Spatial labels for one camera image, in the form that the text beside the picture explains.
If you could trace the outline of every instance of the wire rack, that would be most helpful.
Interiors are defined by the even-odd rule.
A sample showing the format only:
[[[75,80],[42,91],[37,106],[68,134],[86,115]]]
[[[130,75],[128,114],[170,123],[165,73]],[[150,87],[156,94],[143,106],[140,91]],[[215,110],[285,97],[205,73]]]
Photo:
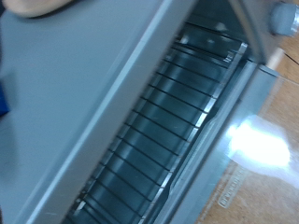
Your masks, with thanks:
[[[198,41],[193,43],[189,35]],[[246,49],[230,40],[223,57],[201,43],[206,40],[219,45],[223,37],[185,26],[64,224],[148,223],[157,215],[194,137]]]

